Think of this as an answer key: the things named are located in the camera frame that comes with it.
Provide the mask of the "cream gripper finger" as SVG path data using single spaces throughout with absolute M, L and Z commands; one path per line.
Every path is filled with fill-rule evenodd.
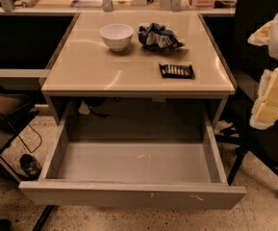
M 269 31 L 271 28 L 272 20 L 268 21 L 255 33 L 251 34 L 247 42 L 256 46 L 269 45 Z
M 273 71 L 268 69 L 264 71 L 249 123 L 255 129 L 265 130 L 276 120 L 278 120 L 278 67 Z

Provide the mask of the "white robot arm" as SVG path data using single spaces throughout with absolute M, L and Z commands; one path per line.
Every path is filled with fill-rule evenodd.
M 247 40 L 256 46 L 266 45 L 268 55 L 278 60 L 278 13 L 264 26 L 253 33 Z M 274 70 L 264 70 L 261 76 L 258 98 L 255 100 L 250 126 L 265 130 L 271 127 L 278 119 L 278 66 Z

